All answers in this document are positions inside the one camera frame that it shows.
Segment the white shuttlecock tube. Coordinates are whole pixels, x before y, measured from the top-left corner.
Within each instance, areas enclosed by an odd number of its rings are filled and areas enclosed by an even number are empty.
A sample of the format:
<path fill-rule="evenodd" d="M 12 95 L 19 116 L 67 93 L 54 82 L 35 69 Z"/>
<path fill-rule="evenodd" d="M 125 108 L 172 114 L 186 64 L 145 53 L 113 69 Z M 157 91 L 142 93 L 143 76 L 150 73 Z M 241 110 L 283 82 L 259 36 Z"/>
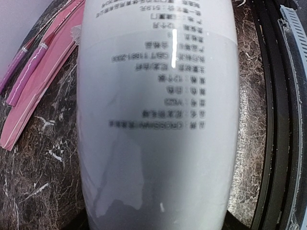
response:
<path fill-rule="evenodd" d="M 88 0 L 77 127 L 92 230 L 220 230 L 239 127 L 229 0 Z"/>

